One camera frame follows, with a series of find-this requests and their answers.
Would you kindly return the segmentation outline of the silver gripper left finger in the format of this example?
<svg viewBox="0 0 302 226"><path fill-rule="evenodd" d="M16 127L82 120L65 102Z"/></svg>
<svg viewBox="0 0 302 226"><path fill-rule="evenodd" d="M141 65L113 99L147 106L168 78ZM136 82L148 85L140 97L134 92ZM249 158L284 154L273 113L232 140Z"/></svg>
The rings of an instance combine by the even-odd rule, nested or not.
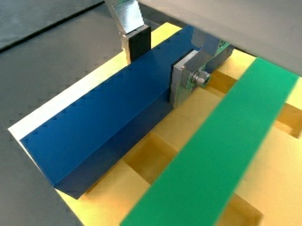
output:
<svg viewBox="0 0 302 226"><path fill-rule="evenodd" d="M132 63L151 50L151 27L144 23L136 0L105 0L118 30L125 59Z"/></svg>

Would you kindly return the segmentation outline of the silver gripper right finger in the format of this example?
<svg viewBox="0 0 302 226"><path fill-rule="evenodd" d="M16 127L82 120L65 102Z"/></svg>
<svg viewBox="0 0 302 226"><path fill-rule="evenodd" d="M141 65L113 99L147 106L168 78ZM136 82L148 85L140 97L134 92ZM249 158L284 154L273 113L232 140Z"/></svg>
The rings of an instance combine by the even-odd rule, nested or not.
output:
<svg viewBox="0 0 302 226"><path fill-rule="evenodd" d="M176 108L197 87L205 87L213 70L231 56L231 44L201 30L195 29L191 50L173 64L169 103Z"/></svg>

